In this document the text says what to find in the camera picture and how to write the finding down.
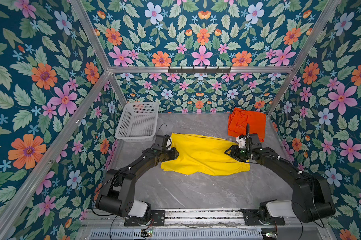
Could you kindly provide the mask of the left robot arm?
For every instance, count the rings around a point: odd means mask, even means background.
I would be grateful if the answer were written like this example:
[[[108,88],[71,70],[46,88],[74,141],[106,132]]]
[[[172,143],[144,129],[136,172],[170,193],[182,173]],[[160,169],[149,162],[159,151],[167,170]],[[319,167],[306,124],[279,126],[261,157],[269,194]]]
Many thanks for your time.
[[[146,149],[126,167],[109,170],[96,193],[95,208],[119,217],[150,219],[150,205],[135,199],[136,182],[159,163],[176,160],[178,156],[176,148]]]

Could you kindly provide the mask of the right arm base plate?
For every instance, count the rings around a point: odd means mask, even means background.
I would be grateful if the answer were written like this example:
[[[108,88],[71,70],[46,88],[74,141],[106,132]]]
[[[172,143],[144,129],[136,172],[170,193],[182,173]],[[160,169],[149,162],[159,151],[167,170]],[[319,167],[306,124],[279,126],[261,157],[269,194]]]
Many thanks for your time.
[[[240,209],[243,213],[243,219],[246,226],[285,226],[283,217],[271,217],[263,210],[259,209]]]

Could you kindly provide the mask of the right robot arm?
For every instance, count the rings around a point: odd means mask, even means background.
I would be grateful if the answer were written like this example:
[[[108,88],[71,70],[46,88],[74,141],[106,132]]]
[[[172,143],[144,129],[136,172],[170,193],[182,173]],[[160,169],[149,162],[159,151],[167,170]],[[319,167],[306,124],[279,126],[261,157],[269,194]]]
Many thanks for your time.
[[[265,223],[273,218],[282,217],[297,218],[302,223],[311,223],[335,214],[329,183],[324,177],[294,168],[288,160],[269,147],[251,148],[247,151],[233,145],[224,153],[241,163],[249,164],[254,160],[274,172],[291,187],[290,201],[272,200],[259,205],[260,221]]]

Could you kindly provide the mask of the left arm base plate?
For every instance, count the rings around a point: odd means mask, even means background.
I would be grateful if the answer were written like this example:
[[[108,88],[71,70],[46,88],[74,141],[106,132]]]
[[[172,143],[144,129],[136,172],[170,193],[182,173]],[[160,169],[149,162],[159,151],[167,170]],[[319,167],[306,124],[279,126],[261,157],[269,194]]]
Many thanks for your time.
[[[165,210],[150,210],[143,217],[128,216],[125,218],[125,227],[162,227],[165,221]]]

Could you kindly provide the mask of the orange shorts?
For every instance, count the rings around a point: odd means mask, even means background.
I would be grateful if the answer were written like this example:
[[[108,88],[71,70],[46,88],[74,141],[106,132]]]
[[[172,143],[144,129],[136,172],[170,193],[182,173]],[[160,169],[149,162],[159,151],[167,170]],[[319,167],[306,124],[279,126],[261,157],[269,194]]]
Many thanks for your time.
[[[257,134],[259,141],[263,143],[265,138],[266,115],[260,112],[235,108],[229,115],[227,134],[234,138],[240,135],[246,135],[248,124],[249,133]]]

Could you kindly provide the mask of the yellow shorts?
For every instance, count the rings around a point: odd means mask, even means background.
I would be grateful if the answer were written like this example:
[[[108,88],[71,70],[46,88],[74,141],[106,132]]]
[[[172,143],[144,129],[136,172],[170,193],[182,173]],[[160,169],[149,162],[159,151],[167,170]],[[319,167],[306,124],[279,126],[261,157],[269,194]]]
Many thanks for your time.
[[[161,163],[165,172],[184,175],[202,173],[210,176],[229,176],[250,171],[250,164],[241,163],[225,154],[237,144],[214,137],[192,134],[171,134],[173,148],[179,153],[175,160]]]

